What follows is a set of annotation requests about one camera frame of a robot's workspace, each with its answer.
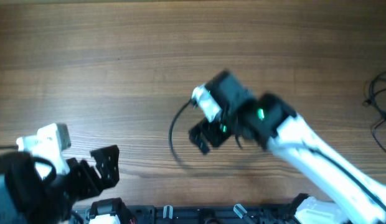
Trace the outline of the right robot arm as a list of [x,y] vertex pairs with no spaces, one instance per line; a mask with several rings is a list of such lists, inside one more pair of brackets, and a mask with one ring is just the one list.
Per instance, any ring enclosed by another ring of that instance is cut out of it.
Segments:
[[203,154],[235,136],[255,141],[317,185],[327,202],[302,194],[290,205],[297,223],[386,223],[386,185],[342,157],[289,104],[274,94],[256,97],[225,70],[194,88],[204,119],[189,138]]

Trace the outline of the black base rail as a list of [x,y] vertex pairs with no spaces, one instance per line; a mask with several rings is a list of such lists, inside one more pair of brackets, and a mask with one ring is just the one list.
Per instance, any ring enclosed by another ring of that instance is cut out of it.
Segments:
[[291,203],[226,207],[126,205],[120,198],[72,211],[68,223],[350,223],[331,202],[300,194]]

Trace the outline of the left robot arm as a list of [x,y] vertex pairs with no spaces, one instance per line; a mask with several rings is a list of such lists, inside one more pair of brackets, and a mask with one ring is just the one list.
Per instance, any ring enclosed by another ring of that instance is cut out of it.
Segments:
[[0,156],[0,223],[59,223],[72,215],[73,205],[99,196],[119,179],[118,146],[91,151],[96,161],[67,160],[68,174],[58,174],[48,159],[26,152]]

